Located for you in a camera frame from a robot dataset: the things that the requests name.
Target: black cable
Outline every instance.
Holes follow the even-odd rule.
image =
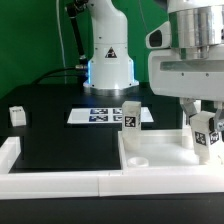
[[[76,4],[78,4],[78,5],[81,4],[83,6],[83,4],[85,4],[85,2],[88,2],[88,1],[79,1],[79,2],[76,2]],[[74,3],[67,4],[66,11],[71,20],[73,32],[75,35],[75,40],[77,43],[78,53],[79,53],[79,62],[80,62],[80,64],[87,64],[88,60],[85,56],[85,52],[84,52],[84,48],[83,48],[83,44],[82,44],[82,38],[80,35],[79,26],[78,26],[77,18],[76,18],[79,13],[84,11],[84,8],[81,7],[81,9],[80,9],[81,11],[77,11],[76,6],[77,5],[75,5]]]
[[[84,78],[87,78],[86,75],[84,75],[83,73],[82,74],[73,74],[73,75],[51,75],[51,76],[46,76],[46,77],[43,77],[40,81],[42,81],[43,79],[48,79],[48,78],[63,78],[63,77],[68,77],[68,76],[72,76],[72,77],[84,77]]]
[[[59,69],[55,69],[55,70],[49,71],[49,72],[43,74],[38,79],[34,80],[32,82],[32,84],[38,84],[42,79],[44,79],[45,77],[50,76],[51,74],[55,74],[55,73],[58,73],[58,72],[69,71],[69,70],[75,70],[75,67],[59,68]]]

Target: black table surface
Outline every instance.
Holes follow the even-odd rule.
[[[20,136],[11,173],[120,169],[121,124],[68,125],[72,108],[121,107],[141,101],[154,118],[143,130],[181,128],[178,100],[155,96],[148,84],[121,97],[84,94],[75,85],[24,85],[0,100],[0,141]],[[28,124],[12,127],[8,108],[23,106]],[[224,194],[1,200],[0,223],[224,223]]]
[[[21,136],[22,153],[11,173],[119,170],[118,131],[121,124],[67,124],[72,108],[114,108],[141,101],[154,123],[142,129],[174,129],[180,125],[175,98],[154,96],[149,85],[136,93],[103,97],[83,93],[78,85],[20,86],[0,100],[0,136]],[[28,124],[12,127],[8,108],[23,106]]]

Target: cable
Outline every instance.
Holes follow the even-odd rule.
[[[143,22],[143,25],[144,25],[145,32],[146,32],[146,34],[148,34],[149,31],[148,31],[148,27],[147,27],[146,22],[145,22],[145,17],[144,17],[144,13],[143,13],[143,9],[142,9],[141,0],[138,0],[138,5],[139,5],[139,11],[140,11],[140,14],[141,14],[141,17],[142,17],[142,22]]]
[[[65,61],[65,49],[64,49],[64,42],[61,32],[61,20],[60,20],[60,6],[59,6],[60,0],[56,0],[56,15],[57,15],[57,26],[58,26],[58,34],[61,44],[61,53],[62,53],[62,62],[63,66],[66,68],[66,61]],[[65,84],[67,84],[67,77],[65,72]]]
[[[66,11],[67,11],[68,16],[71,20],[73,32],[74,32],[74,35],[75,35],[76,44],[77,44],[77,47],[78,47],[79,63],[85,65],[85,64],[88,63],[88,60],[85,56],[85,52],[84,52],[84,48],[83,48],[83,44],[82,44],[82,38],[81,38],[81,35],[80,35],[78,23],[77,23],[77,15],[79,13],[83,12],[84,8],[82,7],[81,9],[79,9],[79,8],[77,8],[77,5],[75,5],[74,3],[69,3],[69,4],[66,5]]]
[[[73,74],[73,75],[51,75],[51,76],[46,76],[46,77],[42,77],[41,79],[38,80],[38,83],[40,81],[42,81],[43,79],[48,79],[48,78],[63,78],[64,76],[66,77],[83,77],[83,78],[86,78],[87,79],[87,76],[84,74],[84,73],[81,73],[81,74]]]
[[[34,80],[32,82],[32,84],[38,84],[43,78],[50,76],[51,74],[55,74],[58,72],[64,72],[64,71],[69,71],[69,70],[75,70],[75,67],[67,67],[67,68],[59,68],[59,69],[55,69],[52,71],[49,71],[45,74],[43,74],[41,77],[39,77],[38,79]]]

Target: circular hole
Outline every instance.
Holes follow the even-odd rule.
[[[130,167],[148,167],[149,161],[144,157],[133,157],[128,160],[128,166],[130,166]]]

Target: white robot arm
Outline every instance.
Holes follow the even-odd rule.
[[[84,90],[98,95],[123,95],[134,91],[133,60],[128,56],[127,18],[111,0],[76,0],[76,11],[88,8],[93,26],[94,55],[88,61]]]
[[[155,94],[180,97],[195,151],[206,161],[224,130],[224,0],[156,1],[167,6],[169,21],[146,37],[156,49],[149,55],[150,85]],[[196,115],[196,99],[214,101],[216,114]]]

